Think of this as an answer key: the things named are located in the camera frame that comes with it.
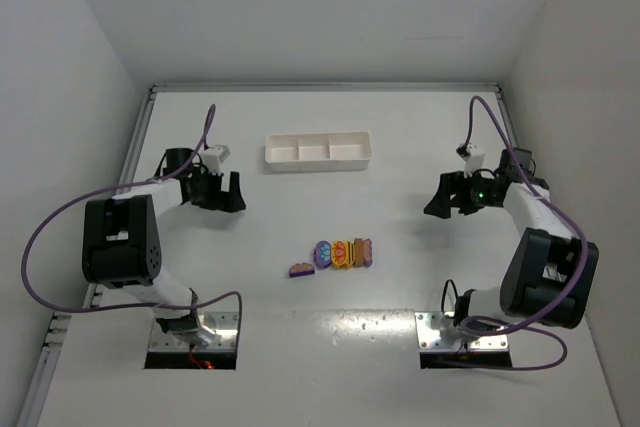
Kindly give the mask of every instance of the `white table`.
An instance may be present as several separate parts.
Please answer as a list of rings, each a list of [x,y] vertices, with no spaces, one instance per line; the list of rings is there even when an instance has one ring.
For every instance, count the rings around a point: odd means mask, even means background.
[[[487,90],[473,93],[498,113]],[[160,224],[165,265],[178,280],[201,299],[242,293],[238,368],[144,370],[150,311],[78,315],[39,425],[617,425],[585,322],[559,331],[570,352],[553,370],[419,368],[413,311],[438,309],[449,277],[462,290],[499,285],[519,240],[500,209],[451,220],[422,213],[440,173],[462,168],[455,148],[473,93],[158,93],[136,180],[153,173],[166,148],[195,144],[213,102],[210,143],[229,145],[225,171],[241,173],[247,210],[239,218],[185,206]],[[474,125],[485,165],[497,165],[502,146],[481,109]],[[272,174],[264,164],[267,134],[349,130],[371,132],[366,171]],[[373,240],[371,268],[287,278],[317,241],[355,237]],[[229,300],[216,310],[235,309]],[[533,334],[510,340],[515,365],[559,354]]]

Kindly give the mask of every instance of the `wall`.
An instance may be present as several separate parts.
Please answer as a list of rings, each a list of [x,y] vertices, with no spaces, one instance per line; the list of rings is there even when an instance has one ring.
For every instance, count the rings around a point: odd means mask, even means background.
[[[141,100],[84,0],[0,0],[0,424],[13,425],[50,312],[28,297],[20,258],[55,207],[117,180]],[[82,302],[82,209],[45,231],[37,289]]]
[[[506,83],[520,143],[600,248],[589,320],[625,425],[640,418],[639,31],[638,0],[548,0]]]
[[[488,80],[544,0],[87,0],[142,85]]]

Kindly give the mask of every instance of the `white tray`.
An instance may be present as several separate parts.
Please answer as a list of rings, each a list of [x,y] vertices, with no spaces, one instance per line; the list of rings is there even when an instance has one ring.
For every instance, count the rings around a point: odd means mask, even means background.
[[[371,160],[369,132],[268,135],[265,161],[274,172],[364,170]]]

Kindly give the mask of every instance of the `white wall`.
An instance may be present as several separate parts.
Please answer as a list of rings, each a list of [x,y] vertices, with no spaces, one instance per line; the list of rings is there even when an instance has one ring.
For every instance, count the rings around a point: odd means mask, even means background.
[[[87,0],[130,72],[197,80],[489,80],[544,0]]]
[[[13,425],[50,312],[28,297],[28,236],[63,201],[117,180],[141,94],[84,0],[0,0],[0,424]],[[31,276],[82,302],[82,209],[45,232]]]
[[[600,248],[590,326],[619,414],[638,425],[640,1],[549,0],[506,95],[521,144]]]

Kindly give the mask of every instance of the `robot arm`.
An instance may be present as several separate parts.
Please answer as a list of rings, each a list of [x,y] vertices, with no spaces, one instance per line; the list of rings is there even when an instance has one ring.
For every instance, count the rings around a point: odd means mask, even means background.
[[[237,172],[231,172],[229,191],[221,190],[219,166],[228,152],[224,146],[213,146],[202,153],[200,165],[191,165],[175,179],[85,206],[82,270],[86,280],[155,304],[152,310],[165,333],[200,346],[210,336],[197,310],[162,308],[194,305],[198,298],[163,268],[157,219],[186,202],[207,210],[244,210]],[[191,153],[190,149],[169,149],[163,157],[164,175],[175,171]]]
[[[514,149],[520,166],[549,199],[549,187],[530,170],[531,152]],[[502,152],[494,178],[480,175],[484,153],[476,146],[458,154],[465,160],[464,172],[440,176],[438,192],[425,207],[425,214],[450,218],[451,208],[469,215],[484,207],[504,207],[521,235],[520,243],[500,287],[469,290],[456,302],[454,321],[482,315],[506,322],[527,318],[551,302],[573,275],[580,253],[580,241],[565,224],[520,182],[508,152]],[[571,294],[545,316],[541,323],[574,328],[582,319],[598,261],[597,247],[589,243],[585,270]]]

